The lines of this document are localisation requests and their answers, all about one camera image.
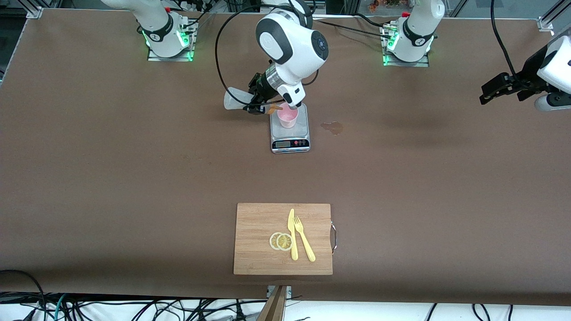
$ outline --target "liquid spill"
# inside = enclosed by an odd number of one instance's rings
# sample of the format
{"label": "liquid spill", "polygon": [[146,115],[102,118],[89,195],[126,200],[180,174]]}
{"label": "liquid spill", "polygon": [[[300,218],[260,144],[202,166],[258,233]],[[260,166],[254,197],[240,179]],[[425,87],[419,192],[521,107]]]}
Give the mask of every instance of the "liquid spill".
{"label": "liquid spill", "polygon": [[341,134],[341,132],[343,132],[343,124],[338,123],[338,122],[322,123],[321,126],[323,127],[323,129],[330,131],[331,134],[333,134],[335,136],[337,136],[337,135]]}

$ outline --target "wooden cutting board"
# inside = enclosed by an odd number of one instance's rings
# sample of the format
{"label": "wooden cutting board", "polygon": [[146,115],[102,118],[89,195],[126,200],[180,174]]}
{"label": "wooden cutting board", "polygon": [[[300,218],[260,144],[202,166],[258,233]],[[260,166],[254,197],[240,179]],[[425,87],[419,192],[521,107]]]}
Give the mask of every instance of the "wooden cutting board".
{"label": "wooden cutting board", "polygon": [[[270,246],[273,233],[291,234],[287,222],[292,208],[303,224],[305,237],[315,254],[314,262],[307,258],[301,236],[297,232],[297,261],[292,260],[289,251],[274,250]],[[332,275],[330,232],[330,204],[239,203],[236,212],[234,274]]]}

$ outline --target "plastic cup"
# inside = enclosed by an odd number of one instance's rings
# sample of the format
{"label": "plastic cup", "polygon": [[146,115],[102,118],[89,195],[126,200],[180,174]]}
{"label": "plastic cup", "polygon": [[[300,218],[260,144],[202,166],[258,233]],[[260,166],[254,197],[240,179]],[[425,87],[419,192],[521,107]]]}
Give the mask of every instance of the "plastic cup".
{"label": "plastic cup", "polygon": [[280,124],[285,128],[294,127],[299,111],[297,109],[290,109],[287,103],[281,104],[280,107],[283,108],[282,110],[277,111]]}

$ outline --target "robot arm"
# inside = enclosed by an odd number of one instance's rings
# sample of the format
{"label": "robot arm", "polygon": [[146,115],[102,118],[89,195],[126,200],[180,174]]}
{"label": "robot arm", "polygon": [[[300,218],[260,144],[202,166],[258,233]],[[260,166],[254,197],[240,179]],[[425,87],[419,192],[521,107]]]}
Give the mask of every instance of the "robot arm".
{"label": "robot arm", "polygon": [[562,35],[525,62],[516,77],[501,73],[482,86],[480,102],[517,93],[519,101],[547,92],[535,101],[540,111],[571,109],[571,37]]}
{"label": "robot arm", "polygon": [[417,0],[409,17],[396,21],[398,35],[388,50],[402,61],[419,61],[430,49],[445,9],[442,0]]}
{"label": "robot arm", "polygon": [[559,91],[543,95],[535,101],[541,111],[571,109],[571,38],[563,36],[547,47],[537,75]]}
{"label": "robot arm", "polygon": [[149,48],[160,57],[173,57],[190,45],[185,32],[188,18],[166,12],[160,0],[101,0],[118,10],[129,10],[143,29]]}
{"label": "robot arm", "polygon": [[[264,3],[291,6],[289,2]],[[301,80],[316,72],[327,60],[329,48],[325,37],[311,30],[309,8],[302,0],[292,0],[296,12],[273,9],[256,26],[256,39],[272,59],[264,74],[256,74],[250,82],[252,104],[261,104],[280,94],[290,108],[301,106],[305,91]],[[264,114],[264,106],[246,106],[251,114]]]}

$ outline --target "digital kitchen scale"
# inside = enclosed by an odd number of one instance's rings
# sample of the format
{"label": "digital kitchen scale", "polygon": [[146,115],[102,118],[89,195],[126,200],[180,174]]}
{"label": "digital kitchen scale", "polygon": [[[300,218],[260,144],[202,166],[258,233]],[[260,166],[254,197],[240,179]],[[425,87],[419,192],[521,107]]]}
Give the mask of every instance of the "digital kitchen scale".
{"label": "digital kitchen scale", "polygon": [[291,128],[280,124],[277,113],[270,115],[271,148],[275,154],[303,153],[309,150],[309,122],[307,121],[307,107],[301,104],[297,108],[296,123]]}

